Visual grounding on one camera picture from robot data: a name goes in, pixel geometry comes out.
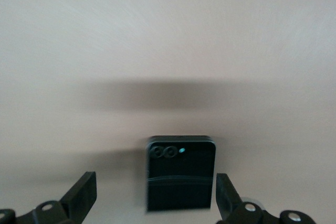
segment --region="metal screw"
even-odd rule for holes
[[[256,210],[256,207],[250,203],[245,205],[245,209],[250,212],[254,212]]]
[[[297,215],[297,214],[294,213],[294,212],[290,212],[290,213],[288,214],[288,218],[291,219],[291,220],[293,220],[293,221],[301,221],[300,216]]]
[[[42,211],[47,211],[52,208],[52,204],[46,204],[45,206],[42,207]]]

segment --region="camera lens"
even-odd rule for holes
[[[163,156],[163,147],[161,146],[156,146],[151,148],[150,150],[150,156],[151,158],[159,158]]]
[[[175,146],[169,146],[163,151],[163,155],[166,158],[172,158],[177,155],[177,148]]]

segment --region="black clamp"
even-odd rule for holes
[[[303,212],[286,210],[276,218],[255,203],[243,202],[227,174],[217,174],[216,201],[223,219],[217,224],[316,224]]]
[[[96,199],[96,173],[86,172],[60,201],[46,201],[19,217],[12,209],[0,209],[0,224],[81,224]]]

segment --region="white wall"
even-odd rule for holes
[[[86,223],[215,222],[145,216],[136,151],[206,134],[242,195],[332,222],[335,31],[335,0],[0,0],[0,208],[95,169]]]

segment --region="phone back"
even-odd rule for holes
[[[208,136],[153,136],[147,210],[209,208],[216,147]]]

